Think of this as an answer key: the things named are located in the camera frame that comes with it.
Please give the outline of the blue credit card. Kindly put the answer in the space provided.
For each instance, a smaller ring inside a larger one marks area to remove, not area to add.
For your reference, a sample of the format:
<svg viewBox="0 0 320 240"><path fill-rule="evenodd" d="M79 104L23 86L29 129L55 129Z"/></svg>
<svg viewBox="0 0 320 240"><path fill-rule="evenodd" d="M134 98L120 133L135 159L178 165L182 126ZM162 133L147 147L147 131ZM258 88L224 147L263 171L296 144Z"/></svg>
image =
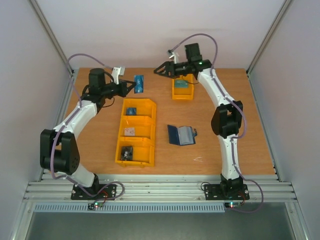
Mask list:
<svg viewBox="0 0 320 240"><path fill-rule="evenodd" d="M141 94L144 92L144 76L143 75L135 75L134 82L136 83L134 87L135 94Z"/></svg>

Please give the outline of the blue card holder wallet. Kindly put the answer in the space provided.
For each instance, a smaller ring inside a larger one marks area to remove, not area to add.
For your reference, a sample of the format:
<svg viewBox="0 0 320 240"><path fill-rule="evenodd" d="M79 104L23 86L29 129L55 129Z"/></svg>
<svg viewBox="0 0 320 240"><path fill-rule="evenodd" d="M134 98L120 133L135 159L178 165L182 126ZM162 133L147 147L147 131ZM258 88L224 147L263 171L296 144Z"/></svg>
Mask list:
<svg viewBox="0 0 320 240"><path fill-rule="evenodd" d="M191 126L167 125L168 141L171 145L188 146L196 143L197 130Z"/></svg>

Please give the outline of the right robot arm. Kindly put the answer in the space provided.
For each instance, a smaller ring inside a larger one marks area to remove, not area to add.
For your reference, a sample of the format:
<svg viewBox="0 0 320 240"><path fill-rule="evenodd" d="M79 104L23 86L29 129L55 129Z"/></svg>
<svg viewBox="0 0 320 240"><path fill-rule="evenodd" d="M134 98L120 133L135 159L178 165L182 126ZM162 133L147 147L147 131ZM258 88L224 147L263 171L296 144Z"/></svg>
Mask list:
<svg viewBox="0 0 320 240"><path fill-rule="evenodd" d="M187 44L184 47L186 61L178 62L174 49L168 51L170 60L154 69L154 73L171 79L194 75L204 87L215 106L211 119L211 129L220 144L222 170L219 184L205 184L204 192L207 200L249 200L250 195L245 178L239 168L238 139L241 128L246 127L243 113L243 103L236 101L220 82L214 64L203 59L198 43Z"/></svg>

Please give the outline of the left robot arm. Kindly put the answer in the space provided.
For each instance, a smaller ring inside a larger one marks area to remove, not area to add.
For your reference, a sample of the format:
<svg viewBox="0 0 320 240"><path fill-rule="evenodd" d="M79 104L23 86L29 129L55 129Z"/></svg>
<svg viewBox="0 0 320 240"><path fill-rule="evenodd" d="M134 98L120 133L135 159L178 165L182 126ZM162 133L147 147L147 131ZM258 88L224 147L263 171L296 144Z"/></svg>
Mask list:
<svg viewBox="0 0 320 240"><path fill-rule="evenodd" d="M40 166L51 172L53 179L60 173L89 199L101 193L99 178L80 163L77 138L102 108L107 99L126 97L136 86L134 81L120 79L124 67L114 67L111 73L102 68L93 68L88 74L88 84L83 88L79 102L73 111L53 129L44 129L40 134Z"/></svg>

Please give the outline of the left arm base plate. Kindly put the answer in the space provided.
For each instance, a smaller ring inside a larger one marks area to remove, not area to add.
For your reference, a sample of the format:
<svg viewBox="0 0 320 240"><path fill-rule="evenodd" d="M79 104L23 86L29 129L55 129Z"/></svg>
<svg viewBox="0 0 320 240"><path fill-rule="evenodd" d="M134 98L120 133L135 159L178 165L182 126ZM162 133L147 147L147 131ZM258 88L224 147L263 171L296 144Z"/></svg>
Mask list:
<svg viewBox="0 0 320 240"><path fill-rule="evenodd" d="M107 198L108 200L112 200L117 194L117 185L110 184L107 187L104 187L103 184L99 184L96 189L94 187L85 188L85 190L89 193L87 194L78 186L73 186L71 191L71 200L99 200Z"/></svg>

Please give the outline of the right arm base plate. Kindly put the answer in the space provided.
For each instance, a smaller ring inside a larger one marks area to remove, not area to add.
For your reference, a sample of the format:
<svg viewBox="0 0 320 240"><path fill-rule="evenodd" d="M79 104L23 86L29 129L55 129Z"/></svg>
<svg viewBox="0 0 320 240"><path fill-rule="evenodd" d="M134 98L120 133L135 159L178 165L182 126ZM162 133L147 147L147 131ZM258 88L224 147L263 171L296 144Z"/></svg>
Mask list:
<svg viewBox="0 0 320 240"><path fill-rule="evenodd" d="M207 201L240 201L250 199L248 186L246 184L244 184L240 190L234 190L231 193L228 193L227 196L223 194L219 184L203 182L200 186L200 189L204 192L204 196Z"/></svg>

